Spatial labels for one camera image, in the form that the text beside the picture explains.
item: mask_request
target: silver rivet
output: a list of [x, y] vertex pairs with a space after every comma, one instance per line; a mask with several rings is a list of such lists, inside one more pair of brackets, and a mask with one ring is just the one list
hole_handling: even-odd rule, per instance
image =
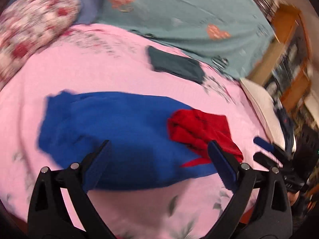
[[79, 164], [78, 163], [73, 163], [71, 164], [71, 169], [76, 170], [77, 168], [79, 168]]
[[241, 164], [240, 167], [241, 167], [242, 169], [244, 169], [244, 170], [249, 170], [249, 169], [250, 169], [249, 164], [246, 164], [246, 163]]
[[277, 167], [273, 167], [273, 168], [272, 168], [272, 172], [274, 172], [274, 173], [279, 173], [279, 169], [278, 169]]
[[44, 166], [44, 167], [42, 167], [41, 172], [46, 173], [48, 170], [49, 170], [49, 167]]

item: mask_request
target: dark gray folded cloth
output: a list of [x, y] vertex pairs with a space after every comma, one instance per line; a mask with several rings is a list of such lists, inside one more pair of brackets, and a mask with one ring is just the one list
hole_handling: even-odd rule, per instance
[[203, 83], [205, 73], [197, 60], [166, 53], [152, 46], [149, 46], [147, 51], [154, 71], [167, 72], [195, 83]]

